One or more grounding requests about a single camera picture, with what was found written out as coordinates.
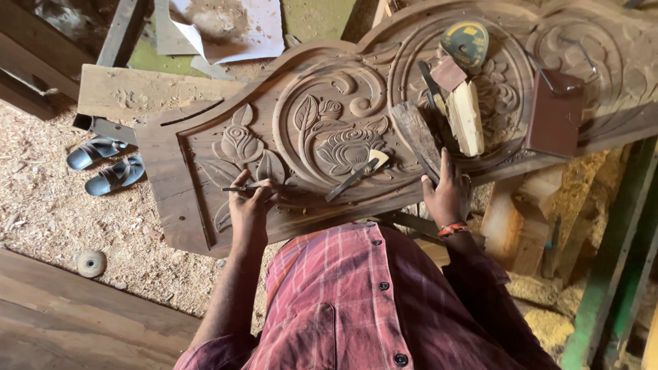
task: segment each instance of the sandal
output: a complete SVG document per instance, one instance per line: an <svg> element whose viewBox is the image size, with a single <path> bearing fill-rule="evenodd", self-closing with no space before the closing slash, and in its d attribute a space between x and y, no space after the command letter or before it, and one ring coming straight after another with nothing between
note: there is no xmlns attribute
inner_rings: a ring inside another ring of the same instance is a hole
<svg viewBox="0 0 658 370"><path fill-rule="evenodd" d="M144 174L144 162L139 155L131 155L112 167L98 172L98 176L84 184L91 196L102 196L116 189L133 184Z"/></svg>
<svg viewBox="0 0 658 370"><path fill-rule="evenodd" d="M79 171L103 158L119 154L126 147L128 147L127 143L99 135L72 151L66 157L66 164L71 169Z"/></svg>

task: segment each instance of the paper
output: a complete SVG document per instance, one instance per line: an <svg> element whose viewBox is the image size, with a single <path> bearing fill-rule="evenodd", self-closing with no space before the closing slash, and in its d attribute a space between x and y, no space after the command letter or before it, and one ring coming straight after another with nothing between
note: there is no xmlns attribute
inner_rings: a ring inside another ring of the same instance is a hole
<svg viewBox="0 0 658 370"><path fill-rule="evenodd" d="M279 0L170 0L169 6L174 25L210 64L284 50Z"/></svg>

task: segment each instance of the plaid shirt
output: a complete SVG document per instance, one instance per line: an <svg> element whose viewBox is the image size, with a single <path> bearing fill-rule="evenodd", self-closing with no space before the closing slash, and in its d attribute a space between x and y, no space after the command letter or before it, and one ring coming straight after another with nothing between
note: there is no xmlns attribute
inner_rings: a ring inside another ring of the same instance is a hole
<svg viewBox="0 0 658 370"><path fill-rule="evenodd" d="M296 238L272 259L260 341L210 340L175 370L559 369L508 281L488 257L441 273L396 230L341 225Z"/></svg>

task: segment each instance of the left hand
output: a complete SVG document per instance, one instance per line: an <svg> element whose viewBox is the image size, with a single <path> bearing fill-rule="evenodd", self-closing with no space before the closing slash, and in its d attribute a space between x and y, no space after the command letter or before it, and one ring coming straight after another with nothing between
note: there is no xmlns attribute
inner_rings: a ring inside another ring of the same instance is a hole
<svg viewBox="0 0 658 370"><path fill-rule="evenodd" d="M249 176L251 171L242 171L231 187L245 186ZM268 242L265 229L267 213L279 202L281 195L274 190L274 182L269 178L249 184L249 186L258 185L261 187L256 189L252 196L247 192L230 192L228 208L233 225L233 247L262 253Z"/></svg>

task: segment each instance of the person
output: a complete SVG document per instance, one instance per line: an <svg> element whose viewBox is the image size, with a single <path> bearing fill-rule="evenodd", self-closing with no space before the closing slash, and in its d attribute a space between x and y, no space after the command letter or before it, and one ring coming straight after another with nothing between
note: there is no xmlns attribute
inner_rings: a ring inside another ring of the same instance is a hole
<svg viewBox="0 0 658 370"><path fill-rule="evenodd" d="M445 234L443 272L406 235L348 223L289 241L266 272L267 311L250 333L271 180L250 198L230 194L233 248L209 308L175 370L559 369L542 350L463 221L467 177L442 151L440 183L422 177ZM249 178L245 170L232 184Z"/></svg>

